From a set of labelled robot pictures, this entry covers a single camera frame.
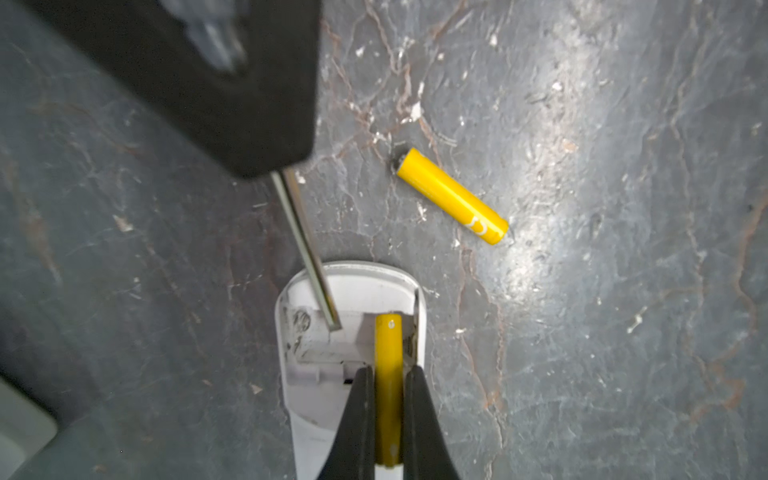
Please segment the gray marble floor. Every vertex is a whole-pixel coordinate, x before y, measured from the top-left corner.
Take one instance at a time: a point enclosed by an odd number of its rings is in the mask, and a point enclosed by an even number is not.
[[[292,478],[271,187],[0,12],[0,372],[61,425],[19,478]],[[766,25],[762,0],[326,3],[306,207],[324,260],[429,292],[463,478],[768,476]],[[408,146],[508,236],[393,177]]]

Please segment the dust speck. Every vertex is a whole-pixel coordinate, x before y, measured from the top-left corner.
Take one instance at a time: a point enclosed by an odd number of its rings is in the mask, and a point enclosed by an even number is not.
[[[429,293],[430,295],[434,295],[435,298],[440,298],[440,294],[438,292],[436,292],[435,290],[430,290],[430,289],[428,289],[428,288],[426,288],[424,286],[422,287],[422,290],[424,290],[425,292]]]
[[[417,121],[422,117],[422,102],[417,101],[411,107],[410,121]]]
[[[114,218],[114,222],[117,224],[118,229],[123,233],[132,232],[134,230],[134,226],[126,220],[123,217],[118,217],[117,215],[112,215],[112,218]]]
[[[634,331],[634,329],[638,328],[638,327],[639,327],[639,325],[640,325],[642,322],[643,322],[643,316],[642,316],[641,314],[639,314],[639,313],[638,313],[637,315],[635,315],[635,316],[634,316],[634,323],[632,324],[632,326],[630,326],[629,328],[627,328],[627,334],[632,334],[632,332]]]
[[[416,208],[419,209],[419,221],[420,222],[426,221],[427,220],[427,216],[426,216],[427,208],[424,205],[422,205],[421,202],[418,202],[416,204]]]
[[[576,145],[574,142],[568,140],[567,138],[564,138],[563,139],[563,150],[565,150],[569,154],[572,154],[576,150],[578,150],[578,145]]]

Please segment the white object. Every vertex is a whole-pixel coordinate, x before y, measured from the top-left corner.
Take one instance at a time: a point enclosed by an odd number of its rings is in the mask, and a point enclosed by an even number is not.
[[[325,465],[349,396],[349,381],[358,368],[373,366],[377,315],[402,315],[405,370],[414,364],[424,366],[426,304],[412,276],[369,262],[331,262],[323,268],[339,311],[340,331],[328,331],[304,271],[288,282],[275,305],[296,480],[316,480]],[[377,465],[376,479],[402,479],[402,466]]]
[[[7,480],[56,435],[56,423],[0,379],[0,480]]]

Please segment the yellow battery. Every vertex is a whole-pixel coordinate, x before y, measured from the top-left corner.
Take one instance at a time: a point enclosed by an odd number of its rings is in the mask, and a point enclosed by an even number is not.
[[[396,313],[376,317],[376,463],[400,463],[402,429],[402,318]]]
[[[400,159],[396,168],[398,177],[491,245],[496,245],[509,230],[506,220],[415,148]]]

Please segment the stone floor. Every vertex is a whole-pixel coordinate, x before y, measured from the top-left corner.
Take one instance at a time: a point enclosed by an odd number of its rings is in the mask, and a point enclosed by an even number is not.
[[[0,12],[0,372],[61,426],[18,478],[292,478],[271,186]],[[429,292],[463,478],[768,476],[765,25],[762,0],[326,2],[306,208],[324,260]],[[408,146],[507,237],[394,177]]]

